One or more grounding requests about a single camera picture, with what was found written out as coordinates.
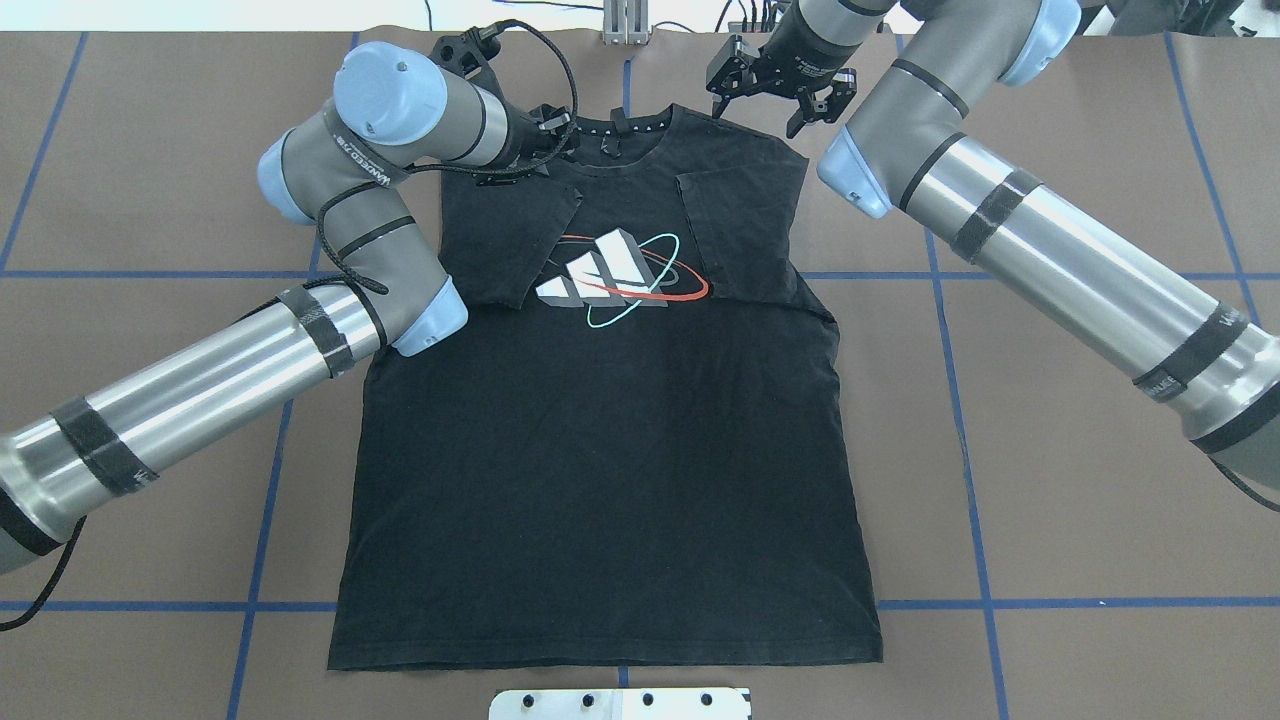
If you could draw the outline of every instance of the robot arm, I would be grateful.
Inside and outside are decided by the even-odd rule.
[[[800,0],[774,37],[823,17],[851,53],[895,4]],[[1062,50],[1076,1],[902,5],[924,24],[837,133],[823,182],[873,218],[897,206],[928,227],[1176,411],[1216,464],[1280,489],[1280,340],[959,129],[992,85],[1023,85]],[[829,40],[790,54],[824,56]]]
[[[507,169],[518,158],[564,145],[548,141],[548,124],[411,50],[352,50],[333,99],[266,151],[259,181],[291,220],[323,220],[332,256],[357,282],[293,287],[0,436],[0,573],[51,552],[90,511],[380,347],[413,355],[461,328],[466,307],[394,184],[421,156],[518,174]]]

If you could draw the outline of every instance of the light blue joint cap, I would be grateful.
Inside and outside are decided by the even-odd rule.
[[[465,324],[467,324],[467,306],[462,304],[458,290],[453,287],[453,278],[445,278],[440,292],[435,293],[426,310],[422,310],[392,347],[404,357],[412,357],[458,332]]]
[[[266,197],[266,201],[279,210],[284,219],[300,225],[314,225],[315,220],[298,208],[293,196],[289,195],[289,186],[284,184],[284,138],[289,137],[289,132],[282,135],[280,140],[271,143],[266,152],[259,158],[257,187],[262,191],[262,197]]]
[[[893,206],[847,127],[840,128],[827,147],[827,154],[818,163],[818,177],[873,218],[883,218]]]
[[[1080,27],[1079,0],[1042,0],[1032,33],[1014,64],[1000,76],[1009,87],[1027,85],[1066,47]]]
[[[440,122],[449,91],[444,73],[420,53],[390,42],[366,42],[333,77],[338,117],[379,145],[408,145]]]

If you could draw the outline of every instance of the black t-shirt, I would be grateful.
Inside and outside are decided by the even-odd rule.
[[[471,319],[369,370],[329,666],[878,661],[805,160],[581,124],[549,177],[444,178]]]

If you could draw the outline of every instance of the metal bracket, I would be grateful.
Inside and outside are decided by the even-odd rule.
[[[506,691],[489,720],[751,720],[746,688]]]
[[[604,44],[648,45],[649,0],[604,0]]]

